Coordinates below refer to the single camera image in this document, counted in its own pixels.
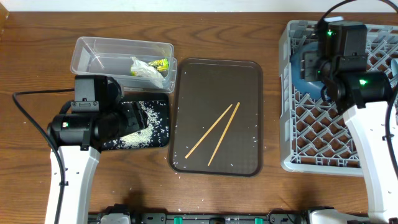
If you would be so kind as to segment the light blue bowl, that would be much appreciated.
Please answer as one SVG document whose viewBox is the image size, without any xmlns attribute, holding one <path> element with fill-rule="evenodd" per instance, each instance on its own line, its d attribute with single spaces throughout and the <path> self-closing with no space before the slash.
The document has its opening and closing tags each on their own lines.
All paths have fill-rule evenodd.
<svg viewBox="0 0 398 224">
<path fill-rule="evenodd" d="M 391 60 L 391 73 L 393 77 L 398 75 L 398 59 L 394 58 Z"/>
</svg>

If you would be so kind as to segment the dark blue plate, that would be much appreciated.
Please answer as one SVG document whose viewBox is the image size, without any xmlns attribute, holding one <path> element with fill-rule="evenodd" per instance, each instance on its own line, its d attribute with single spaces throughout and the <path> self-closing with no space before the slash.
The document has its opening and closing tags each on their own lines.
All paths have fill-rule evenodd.
<svg viewBox="0 0 398 224">
<path fill-rule="evenodd" d="M 321 98 L 321 89 L 324 87 L 324 84 L 321 81 L 306 82 L 300 77 L 300 56 L 304 52 L 313 50 L 318 50 L 318 42 L 312 42 L 302 46 L 290 57 L 292 84 L 302 95 L 308 93 L 313 100 L 319 100 Z"/>
</svg>

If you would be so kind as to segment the white tissue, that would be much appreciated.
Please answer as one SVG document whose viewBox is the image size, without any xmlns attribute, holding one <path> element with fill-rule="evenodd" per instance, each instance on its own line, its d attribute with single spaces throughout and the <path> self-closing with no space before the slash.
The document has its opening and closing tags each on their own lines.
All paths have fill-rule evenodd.
<svg viewBox="0 0 398 224">
<path fill-rule="evenodd" d="M 150 66 L 148 63 L 139 60 L 136 57 L 131 57 L 132 65 L 130 69 L 130 74 L 135 77 L 144 77 L 149 79 L 157 88 L 163 88 L 162 83 L 163 76 L 154 67 Z"/>
</svg>

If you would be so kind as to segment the yellow green snack wrapper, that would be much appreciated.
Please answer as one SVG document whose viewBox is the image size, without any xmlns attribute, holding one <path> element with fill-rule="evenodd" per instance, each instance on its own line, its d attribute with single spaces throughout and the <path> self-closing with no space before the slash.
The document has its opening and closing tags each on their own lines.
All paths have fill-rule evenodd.
<svg viewBox="0 0 398 224">
<path fill-rule="evenodd" d="M 169 61 L 166 58 L 151 61 L 148 65 L 154 67 L 158 72 L 164 72 L 169 69 Z"/>
</svg>

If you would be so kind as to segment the wooden chopstick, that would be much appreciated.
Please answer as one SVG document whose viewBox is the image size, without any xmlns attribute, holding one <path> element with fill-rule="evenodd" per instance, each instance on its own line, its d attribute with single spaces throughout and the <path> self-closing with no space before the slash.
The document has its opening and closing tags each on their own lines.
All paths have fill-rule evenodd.
<svg viewBox="0 0 398 224">
<path fill-rule="evenodd" d="M 235 117 L 235 114 L 236 114 L 236 112 L 237 112 L 237 110 L 238 110 L 240 104 L 241 104 L 240 102 L 237 102 L 237 104 L 236 104 L 236 106 L 235 106 L 235 108 L 234 108 L 234 110 L 233 110 L 233 112 L 232 112 L 232 114 L 231 114 L 231 116 L 230 116 L 230 118 L 229 118 L 229 120 L 228 120 L 228 123 L 226 124 L 226 126 L 225 126 L 225 128 L 224 128 L 224 131 L 223 131 L 223 133 L 222 133 L 222 135 L 221 135 L 221 137 L 220 137 L 220 139 L 219 139 L 219 141 L 218 141 L 218 143 L 217 143 L 217 145 L 216 145 L 216 147 L 215 147 L 215 150 L 213 151 L 213 154 L 212 154 L 212 156 L 211 156 L 211 158 L 210 158 L 210 160 L 209 160 L 207 166 L 210 166 L 210 165 L 211 165 L 211 163 L 212 163 L 212 161 L 213 161 L 213 159 L 214 159 L 216 153 L 218 152 L 218 149 L 220 148 L 221 143 L 223 142 L 223 139 L 224 139 L 226 133 L 228 132 L 228 129 L 229 129 L 229 127 L 230 127 L 230 125 L 231 125 L 231 123 L 232 123 L 234 117 Z"/>
<path fill-rule="evenodd" d="M 197 143 L 191 148 L 191 150 L 186 154 L 185 159 L 187 159 L 193 152 L 194 150 L 201 144 L 201 142 L 209 135 L 209 133 L 213 130 L 213 128 L 220 122 L 220 120 L 225 116 L 225 114 L 229 111 L 229 109 L 232 107 L 232 104 L 230 104 L 223 112 L 222 114 L 216 119 L 216 121 L 208 128 L 208 130 L 204 133 L 204 135 L 197 141 Z"/>
</svg>

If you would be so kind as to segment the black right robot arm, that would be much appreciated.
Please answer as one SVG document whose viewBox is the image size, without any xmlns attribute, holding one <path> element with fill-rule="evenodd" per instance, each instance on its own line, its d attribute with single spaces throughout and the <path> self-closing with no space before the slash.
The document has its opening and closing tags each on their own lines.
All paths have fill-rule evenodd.
<svg viewBox="0 0 398 224">
<path fill-rule="evenodd" d="M 321 81 L 343 116 L 359 156 L 368 195 L 368 223 L 397 223 L 397 124 L 391 88 L 383 72 L 366 70 L 364 55 L 324 59 L 317 50 L 296 53 L 300 78 Z"/>
</svg>

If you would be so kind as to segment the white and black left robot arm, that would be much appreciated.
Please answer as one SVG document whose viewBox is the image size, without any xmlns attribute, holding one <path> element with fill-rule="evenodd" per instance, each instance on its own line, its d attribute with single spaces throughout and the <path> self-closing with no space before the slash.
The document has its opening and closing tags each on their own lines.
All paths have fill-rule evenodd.
<svg viewBox="0 0 398 224">
<path fill-rule="evenodd" d="M 138 102 L 120 102 L 104 111 L 68 110 L 68 101 L 48 126 L 55 141 L 46 223 L 87 223 L 92 183 L 103 144 L 145 129 L 147 113 Z"/>
</svg>

